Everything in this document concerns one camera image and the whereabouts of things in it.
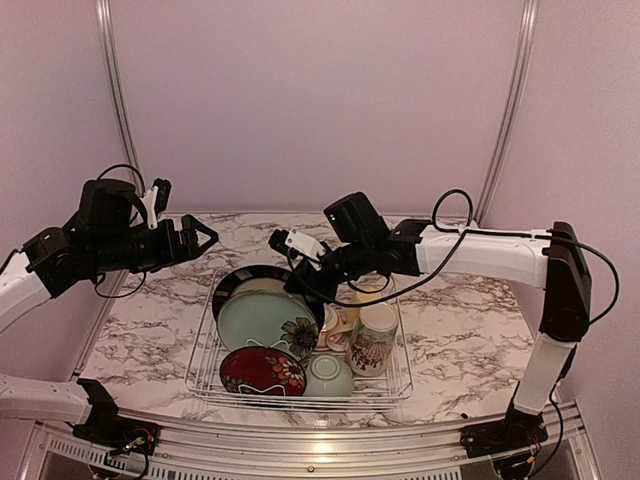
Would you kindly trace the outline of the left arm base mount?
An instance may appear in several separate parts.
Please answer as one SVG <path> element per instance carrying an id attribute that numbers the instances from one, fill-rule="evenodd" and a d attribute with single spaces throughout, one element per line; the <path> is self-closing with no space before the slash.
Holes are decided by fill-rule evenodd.
<path id="1" fill-rule="evenodd" d="M 70 423 L 75 437 L 110 447 L 115 454 L 131 450 L 149 456 L 154 453 L 157 423 L 121 416 L 115 400 L 97 380 L 79 379 L 77 384 L 88 395 L 90 410 L 86 420 Z"/>

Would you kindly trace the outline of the black rimmed large plate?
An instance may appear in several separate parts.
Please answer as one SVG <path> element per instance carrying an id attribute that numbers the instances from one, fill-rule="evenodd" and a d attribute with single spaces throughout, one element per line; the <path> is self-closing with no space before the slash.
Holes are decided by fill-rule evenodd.
<path id="1" fill-rule="evenodd" d="M 224 276 L 214 289 L 212 312 L 217 325 L 218 314 L 223 305 L 233 297 L 249 292 L 271 292 L 291 296 L 304 302 L 316 317 L 321 328 L 324 314 L 322 306 L 300 295 L 292 295 L 284 290 L 291 273 L 280 267 L 268 265 L 250 265 L 234 270 Z"/>

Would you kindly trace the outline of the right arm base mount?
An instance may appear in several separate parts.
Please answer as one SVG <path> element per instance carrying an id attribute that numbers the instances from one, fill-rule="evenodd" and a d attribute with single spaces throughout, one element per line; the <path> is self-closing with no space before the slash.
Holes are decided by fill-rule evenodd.
<path id="1" fill-rule="evenodd" d="M 465 426 L 460 432 L 460 444 L 468 458 L 537 446 L 548 438 L 542 414 L 521 412 L 513 401 L 501 419 Z"/>

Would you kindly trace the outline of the light blue floral plate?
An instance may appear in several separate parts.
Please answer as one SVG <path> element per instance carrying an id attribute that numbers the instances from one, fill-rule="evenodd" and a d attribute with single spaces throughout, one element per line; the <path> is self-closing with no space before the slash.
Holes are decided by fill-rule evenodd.
<path id="1" fill-rule="evenodd" d="M 239 294 L 223 305 L 217 317 L 218 336 L 229 351 L 267 347 L 297 360 L 316 349 L 320 329 L 304 302 L 271 292 Z"/>

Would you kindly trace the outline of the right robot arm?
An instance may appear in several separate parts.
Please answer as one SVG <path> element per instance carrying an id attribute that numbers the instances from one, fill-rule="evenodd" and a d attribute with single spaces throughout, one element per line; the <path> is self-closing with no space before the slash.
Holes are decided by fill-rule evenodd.
<path id="1" fill-rule="evenodd" d="M 277 230 L 269 239 L 291 269 L 285 287 L 290 293 L 332 303 L 340 284 L 370 273 L 414 276 L 419 285 L 441 273 L 476 275 L 544 291 L 533 351 L 495 428 L 502 446 L 519 446 L 533 433 L 577 344 L 600 319 L 591 313 L 592 278 L 584 255 L 601 252 L 579 242 L 566 222 L 548 230 L 507 231 L 446 226 L 431 217 L 389 228 L 362 192 L 334 202 L 324 214 L 342 243 L 336 249 L 299 231 Z"/>

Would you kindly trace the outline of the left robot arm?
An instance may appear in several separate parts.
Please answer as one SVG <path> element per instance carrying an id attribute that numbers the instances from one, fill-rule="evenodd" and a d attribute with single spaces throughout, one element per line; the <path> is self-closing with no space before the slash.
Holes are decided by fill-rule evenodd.
<path id="1" fill-rule="evenodd" d="M 152 186 L 110 177 L 87 181 L 78 210 L 61 227 L 49 227 L 14 249 L 1 266 L 1 328 L 60 297 L 76 284 L 98 286 L 112 272 L 147 275 L 195 260 L 219 240 L 191 215 L 176 226 L 162 219 L 171 184 Z M 125 438 L 126 423 L 100 382 L 46 382 L 1 378 L 4 419 L 53 420 L 86 425 L 106 445 Z"/>

